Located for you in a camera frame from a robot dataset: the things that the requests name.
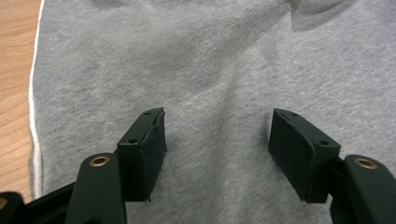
wooden table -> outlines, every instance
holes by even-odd
[[[40,0],[0,1],[0,191],[31,201],[28,86]]]

gray fabric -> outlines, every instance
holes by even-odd
[[[169,151],[152,203],[127,204],[131,223],[331,223],[330,204],[300,202],[268,153],[272,110],[395,174],[395,18],[393,0],[46,1],[43,192],[163,106]]]

white edge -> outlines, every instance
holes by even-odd
[[[41,15],[45,0],[41,0],[40,11],[38,13],[37,30],[35,31],[35,51],[33,55],[32,68],[29,77],[29,125],[33,141],[32,163],[34,168],[34,199],[43,194],[43,164],[40,141],[38,139],[37,127],[35,125],[35,99],[33,97],[33,75],[35,72],[35,57],[37,55],[38,34],[40,31]]]

wooden surface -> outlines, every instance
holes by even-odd
[[[40,0],[0,1],[0,191],[31,201],[28,86]]]

